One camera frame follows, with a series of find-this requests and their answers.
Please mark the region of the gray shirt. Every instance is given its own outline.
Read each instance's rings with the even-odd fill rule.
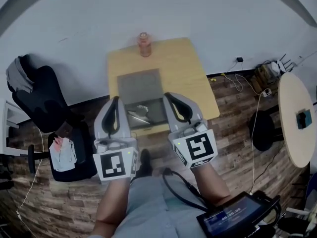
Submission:
[[[167,177],[167,181],[177,194],[203,206],[203,203],[190,192],[181,179]],[[138,178],[130,186],[126,217],[113,237],[206,237],[196,219],[196,216],[203,213],[176,198],[166,187],[162,178]]]

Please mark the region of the wooden floor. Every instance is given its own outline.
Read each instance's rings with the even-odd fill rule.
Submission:
[[[212,165],[227,182],[232,194],[236,195],[241,191],[249,191],[252,186],[252,145],[248,120],[256,111],[258,97],[246,82],[243,82],[243,91],[238,92],[233,83],[224,77],[216,79],[216,82],[210,83],[220,117],[209,120],[208,124],[215,132],[219,156]],[[86,116],[91,134],[94,119],[106,101],[89,102],[73,109]],[[260,110],[276,104],[277,97],[261,98]],[[138,138],[140,149],[148,148],[151,152],[154,175],[158,176],[165,167],[171,167],[195,183],[191,171],[183,168],[172,151],[167,135],[168,132],[164,132]],[[46,149],[47,136],[44,134]],[[11,147],[27,149],[30,144],[35,144],[36,150],[42,151],[39,131],[31,121],[24,123],[20,129],[14,129],[9,139]],[[299,200],[290,198],[296,194],[291,183],[298,179],[303,170],[292,165],[282,145],[283,142],[276,142],[270,150],[262,153],[254,150],[254,176],[258,177],[281,149],[265,174],[257,180],[254,191],[263,190],[271,197],[279,194],[283,208],[294,207]],[[16,216],[16,209],[22,204],[33,177],[28,171],[25,157],[10,159],[9,166],[14,171],[12,177],[15,186],[8,191],[0,191],[0,210],[3,216],[23,229],[23,224]],[[94,226],[96,209],[105,189],[106,185],[101,185],[98,177],[79,182],[57,182],[52,177],[48,160],[43,160],[33,188],[19,212],[22,220],[38,238],[86,237]]]

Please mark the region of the black shoe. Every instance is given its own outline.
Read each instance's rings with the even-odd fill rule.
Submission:
[[[148,149],[143,149],[140,157],[141,165],[151,166],[151,156]]]

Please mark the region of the table top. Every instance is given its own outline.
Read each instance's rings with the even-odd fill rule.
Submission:
[[[108,54],[110,97],[118,95],[117,77],[148,69],[159,69],[164,92],[182,94],[195,101],[205,119],[219,116],[219,109],[205,71],[188,38],[152,43],[152,54],[140,56],[138,46],[130,46]],[[137,135],[169,130],[168,124],[134,130]]]
[[[292,163],[299,168],[312,158],[316,144],[316,121],[312,100],[302,81],[292,73],[282,75],[278,86],[278,105],[287,152]],[[298,129],[296,114],[310,110],[312,124]]]

